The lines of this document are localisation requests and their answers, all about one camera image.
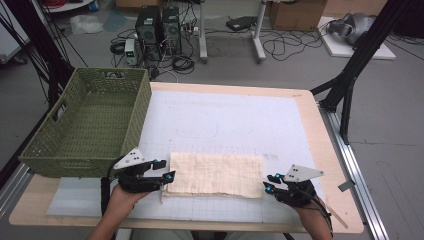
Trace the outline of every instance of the desktop computer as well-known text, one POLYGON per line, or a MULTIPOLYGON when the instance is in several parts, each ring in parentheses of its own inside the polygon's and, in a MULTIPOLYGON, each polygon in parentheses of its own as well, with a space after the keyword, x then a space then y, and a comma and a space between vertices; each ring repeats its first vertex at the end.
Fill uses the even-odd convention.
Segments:
POLYGON ((159 6, 142 6, 135 24, 144 60, 159 61, 165 50, 159 6))
POLYGON ((179 14, 178 7, 163 9, 162 21, 167 54, 179 55, 182 52, 179 14))

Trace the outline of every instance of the black metal pole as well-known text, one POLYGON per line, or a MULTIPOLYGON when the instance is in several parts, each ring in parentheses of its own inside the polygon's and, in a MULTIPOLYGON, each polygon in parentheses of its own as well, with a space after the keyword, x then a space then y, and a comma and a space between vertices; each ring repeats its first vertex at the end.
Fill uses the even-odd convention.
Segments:
POLYGON ((311 90, 312 94, 316 95, 331 88, 325 99, 320 101, 321 107, 330 112, 335 112, 337 105, 344 98, 340 134, 346 144, 349 144, 347 134, 356 79, 389 36, 396 23, 418 1, 420 0, 388 0, 343 71, 335 79, 311 90))
POLYGON ((49 65, 49 87, 54 88, 50 89, 49 92, 56 94, 53 97, 49 96, 51 107, 59 98, 59 84, 61 88, 65 88, 74 68, 64 60, 54 40, 38 16, 32 1, 4 0, 4 2, 37 49, 37 52, 49 65))

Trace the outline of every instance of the plastic bag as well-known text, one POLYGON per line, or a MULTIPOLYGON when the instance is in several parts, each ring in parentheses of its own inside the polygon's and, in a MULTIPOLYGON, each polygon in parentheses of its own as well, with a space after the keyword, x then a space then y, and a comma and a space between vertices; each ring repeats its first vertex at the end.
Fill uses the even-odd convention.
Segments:
POLYGON ((72 34, 98 33, 103 31, 103 24, 96 16, 78 15, 71 18, 72 34))

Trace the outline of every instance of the table leg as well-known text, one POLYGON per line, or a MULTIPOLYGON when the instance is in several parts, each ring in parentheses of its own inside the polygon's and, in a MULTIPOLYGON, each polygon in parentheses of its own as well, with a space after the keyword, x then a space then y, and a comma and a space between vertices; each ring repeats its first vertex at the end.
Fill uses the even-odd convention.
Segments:
POLYGON ((255 45, 256 52, 258 53, 258 63, 266 59, 261 40, 259 39, 259 35, 261 33, 262 21, 264 20, 265 8, 266 8, 266 1, 261 1, 259 5, 258 22, 256 24, 256 31, 252 32, 253 43, 255 45))
POLYGON ((199 49, 200 49, 200 61, 207 63, 208 51, 206 48, 206 36, 205 36, 205 14, 203 12, 203 4, 205 0, 200 1, 200 28, 199 28, 199 49))

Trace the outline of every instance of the basket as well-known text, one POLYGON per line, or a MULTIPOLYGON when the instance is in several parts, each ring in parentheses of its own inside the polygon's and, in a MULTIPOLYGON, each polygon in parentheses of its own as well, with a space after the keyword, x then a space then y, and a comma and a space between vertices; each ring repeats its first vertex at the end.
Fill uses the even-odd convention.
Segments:
POLYGON ((138 146, 151 95, 144 69, 77 68, 19 160, 45 177, 104 177, 138 146))

